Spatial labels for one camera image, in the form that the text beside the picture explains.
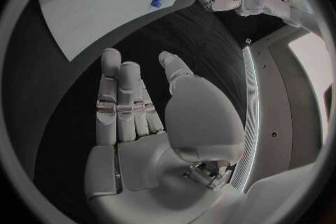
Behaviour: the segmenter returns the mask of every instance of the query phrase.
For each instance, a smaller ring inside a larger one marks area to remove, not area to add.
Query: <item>dark floor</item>
[[[235,38],[218,17],[227,23]],[[252,23],[254,28],[250,30],[248,26],[254,19],[247,22],[246,18],[237,17],[228,13],[225,21],[224,15],[216,17],[195,4],[151,23],[116,46],[123,61],[141,65],[142,77],[161,119],[170,94],[157,57],[167,50],[178,54],[195,74],[219,87],[245,122],[246,85],[241,47],[247,37],[255,38],[251,35],[258,24]],[[279,22],[269,20],[274,30]],[[48,123],[36,160],[35,184],[53,204],[79,223],[96,223],[85,201],[83,175],[88,153],[95,145],[100,75],[97,60],[69,89]]]

